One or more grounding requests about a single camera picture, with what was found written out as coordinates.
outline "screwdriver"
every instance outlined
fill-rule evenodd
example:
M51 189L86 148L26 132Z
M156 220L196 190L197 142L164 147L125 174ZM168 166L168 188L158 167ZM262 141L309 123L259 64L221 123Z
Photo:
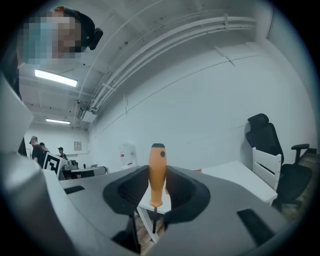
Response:
M149 157L149 181L151 187L150 205L154 207L153 211L153 229L156 233L157 208L163 205L162 193L164 189L167 170L167 157L165 145L155 143L151 147Z

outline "ceiling light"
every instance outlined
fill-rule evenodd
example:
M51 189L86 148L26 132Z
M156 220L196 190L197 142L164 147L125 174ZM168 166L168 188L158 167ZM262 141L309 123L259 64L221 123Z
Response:
M37 78L44 78L44 79L52 80L52 81L55 81L55 82L58 82L58 83L62 83L62 84L68 85L68 86L73 86L73 87L76 87L77 86L77 82L78 82L77 80L66 78L66 77L64 77L62 75L52 74L52 73L49 73L49 72L46 72L46 71L37 70L37 69L34 71L34 75Z
M47 122L52 122L52 123L59 123L59 124L66 124L66 125L70 125L69 121L59 121L59 120L52 120L52 119L45 119Z

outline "wooden floor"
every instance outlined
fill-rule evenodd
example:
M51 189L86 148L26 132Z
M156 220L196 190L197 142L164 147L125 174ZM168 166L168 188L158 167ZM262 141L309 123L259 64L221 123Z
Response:
M282 214L286 217L286 219L290 223L299 220L303 216L303 214L306 212L306 209L308 208L308 205L313 196L313 192L315 191L315 188L317 187L317 183L318 183L318 178L320 173L320 156L316 154L306 154L300 160L299 164L312 169L312 178L308 186L302 193L302 195L298 197L298 200L302 201L302 206L300 207L300 209L297 209L296 206L289 205L289 204L284 204L282 206ZM141 245L141 254L145 255L148 252L148 250L154 245L154 242L151 240L138 214L136 214L135 216L135 223L136 223L138 241ZM161 218L157 221L156 232L159 235L159 237L161 237L164 231L165 231L165 227L163 224L163 220Z

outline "black office chair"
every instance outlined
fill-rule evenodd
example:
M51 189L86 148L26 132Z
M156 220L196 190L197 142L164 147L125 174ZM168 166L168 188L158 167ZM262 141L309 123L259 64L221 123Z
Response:
M281 154L281 164L284 162L284 153L281 149L276 129L265 114L257 114L248 119L250 131L245 135L252 148L263 151L271 155ZM282 210L282 204L297 205L299 208L302 204L297 198L307 187L312 170L308 167L299 165L301 150L308 149L309 144L300 144L292 146L296 150L294 164L283 164L280 171L280 179L277 187L277 199L273 205Z

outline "chair armrest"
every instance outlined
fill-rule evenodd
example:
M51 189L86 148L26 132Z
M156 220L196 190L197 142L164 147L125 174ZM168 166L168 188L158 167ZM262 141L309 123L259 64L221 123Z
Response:
M309 144L299 144L299 145L294 145L292 146L292 150L306 150L310 147Z
M294 161L294 164L295 165L298 165L299 164L299 160L300 160L300 152L301 150L306 150L309 148L309 144L299 144L299 145L294 145L292 146L292 150L296 150L296 153L295 153L295 161Z

